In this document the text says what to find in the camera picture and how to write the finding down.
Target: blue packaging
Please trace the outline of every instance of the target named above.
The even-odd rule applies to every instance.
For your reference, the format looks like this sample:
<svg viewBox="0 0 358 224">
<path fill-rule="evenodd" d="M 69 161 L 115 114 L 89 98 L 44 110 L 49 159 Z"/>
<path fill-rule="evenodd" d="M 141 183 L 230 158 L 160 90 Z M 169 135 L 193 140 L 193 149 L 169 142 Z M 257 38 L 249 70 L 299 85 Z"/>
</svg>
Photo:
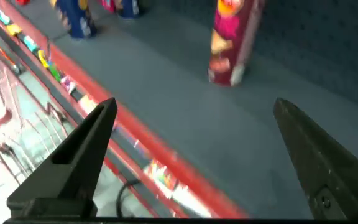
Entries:
<svg viewBox="0 0 358 224">
<path fill-rule="evenodd" d="M 88 0 L 51 0 L 50 3 L 72 38 L 83 39 L 96 34 Z"/>
<path fill-rule="evenodd" d="M 136 18 L 139 16 L 137 0 L 115 0 L 116 10 L 123 18 Z"/>
<path fill-rule="evenodd" d="M 31 52 L 38 48 L 37 44 L 29 36 L 25 36 L 23 42 Z"/>
</svg>

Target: wire mesh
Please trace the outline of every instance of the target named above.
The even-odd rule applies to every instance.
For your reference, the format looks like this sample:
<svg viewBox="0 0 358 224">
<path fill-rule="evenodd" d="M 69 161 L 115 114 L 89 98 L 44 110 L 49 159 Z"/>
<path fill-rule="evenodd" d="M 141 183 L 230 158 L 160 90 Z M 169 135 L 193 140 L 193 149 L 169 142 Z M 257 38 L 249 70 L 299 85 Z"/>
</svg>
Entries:
<svg viewBox="0 0 358 224">
<path fill-rule="evenodd" d="M 17 183 L 67 136 L 63 119 L 51 103 L 44 108 L 0 59 L 0 162 Z"/>
</svg>

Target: colorful product packaging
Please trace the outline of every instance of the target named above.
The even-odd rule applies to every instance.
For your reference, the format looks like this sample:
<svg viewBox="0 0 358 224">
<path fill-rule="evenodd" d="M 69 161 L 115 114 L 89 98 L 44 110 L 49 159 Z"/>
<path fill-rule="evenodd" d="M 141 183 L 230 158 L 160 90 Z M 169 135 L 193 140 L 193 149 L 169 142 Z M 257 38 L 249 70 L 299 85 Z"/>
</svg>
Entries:
<svg viewBox="0 0 358 224">
<path fill-rule="evenodd" d="M 16 34 L 20 34 L 22 32 L 22 29 L 16 24 L 8 25 L 6 26 L 6 29 L 11 36 L 15 36 Z"/>
<path fill-rule="evenodd" d="M 3 13 L 0 10 L 0 21 L 4 24 L 4 25 L 9 25 L 9 23 L 11 23 L 11 19 L 5 15 L 5 13 Z"/>
<path fill-rule="evenodd" d="M 60 83 L 66 89 L 68 94 L 71 94 L 76 88 L 75 83 L 73 81 L 71 81 L 67 75 L 63 76 L 62 79 L 60 79 Z"/>
<path fill-rule="evenodd" d="M 109 12 L 115 11 L 114 0 L 101 0 L 102 6 Z"/>
<path fill-rule="evenodd" d="M 72 38 L 83 39 L 96 34 L 88 0 L 50 0 L 50 4 Z"/>
<path fill-rule="evenodd" d="M 208 68 L 211 82 L 241 82 L 264 4 L 265 0 L 218 0 Z"/>
<path fill-rule="evenodd" d="M 172 192 L 175 190 L 175 187 L 178 186 L 178 179 L 167 170 L 165 165 L 153 159 L 150 165 L 145 168 L 144 172 L 148 177 L 154 180 L 167 198 L 172 197 Z"/>
<path fill-rule="evenodd" d="M 40 60 L 42 66 L 44 66 L 44 68 L 48 69 L 49 63 L 48 63 L 47 59 L 45 59 L 44 51 L 38 50 L 37 55 L 38 55 L 38 60 Z"/>
<path fill-rule="evenodd" d="M 88 95 L 83 96 L 78 103 L 86 114 L 90 114 L 98 105 Z"/>
<path fill-rule="evenodd" d="M 29 36 L 25 36 L 23 42 L 31 52 L 38 48 L 37 44 Z"/>
<path fill-rule="evenodd" d="M 52 62 L 49 62 L 49 71 L 52 76 L 56 79 L 56 81 L 61 82 L 61 75 L 56 65 Z"/>
<path fill-rule="evenodd" d="M 139 16 L 139 5 L 137 0 L 114 0 L 118 14 L 126 19 Z"/>
</svg>

